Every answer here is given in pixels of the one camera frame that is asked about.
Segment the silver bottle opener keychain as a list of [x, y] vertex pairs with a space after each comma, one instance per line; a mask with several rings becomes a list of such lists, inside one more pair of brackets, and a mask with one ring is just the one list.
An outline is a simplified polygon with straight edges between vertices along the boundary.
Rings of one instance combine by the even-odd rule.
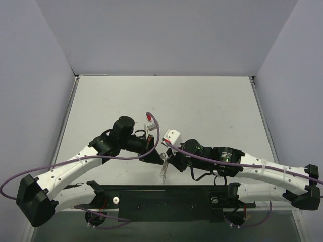
[[162, 185], [164, 185], [165, 184], [165, 182], [166, 182], [166, 176], [167, 176], [167, 169], [168, 169], [168, 159], [166, 158], [165, 160], [164, 160], [164, 163], [163, 163], [163, 165], [162, 165], [162, 168], [161, 168], [161, 171], [160, 171], [160, 175], [159, 175], [159, 177], [161, 178], [161, 183], [162, 183]]

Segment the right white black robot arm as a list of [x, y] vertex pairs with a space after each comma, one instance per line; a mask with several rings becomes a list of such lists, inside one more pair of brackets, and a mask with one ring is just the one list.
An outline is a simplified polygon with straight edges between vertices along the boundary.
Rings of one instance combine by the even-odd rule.
[[209, 171], [220, 177], [247, 178], [259, 184], [229, 185], [226, 202], [237, 206], [241, 202], [289, 202], [293, 207], [314, 211], [319, 208], [321, 197], [318, 167], [284, 166], [251, 156], [230, 147], [204, 147], [195, 139], [176, 147], [170, 140], [163, 140], [169, 149], [169, 163], [183, 172], [186, 168]]

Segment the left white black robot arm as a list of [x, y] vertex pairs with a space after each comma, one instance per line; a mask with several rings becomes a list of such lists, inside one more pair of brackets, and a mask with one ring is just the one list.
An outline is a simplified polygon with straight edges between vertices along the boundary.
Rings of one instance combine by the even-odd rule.
[[136, 159], [143, 162], [161, 165], [163, 161], [156, 151], [160, 139], [159, 124], [151, 113], [146, 116], [148, 123], [144, 137], [133, 133], [135, 122], [132, 118], [122, 116], [112, 128], [95, 137], [67, 162], [56, 164], [36, 177], [27, 175], [22, 178], [16, 204], [30, 224], [39, 227], [57, 212], [76, 205], [101, 206], [104, 191], [98, 183], [90, 181], [70, 189], [67, 186], [107, 161], [120, 159], [121, 150], [136, 153]]

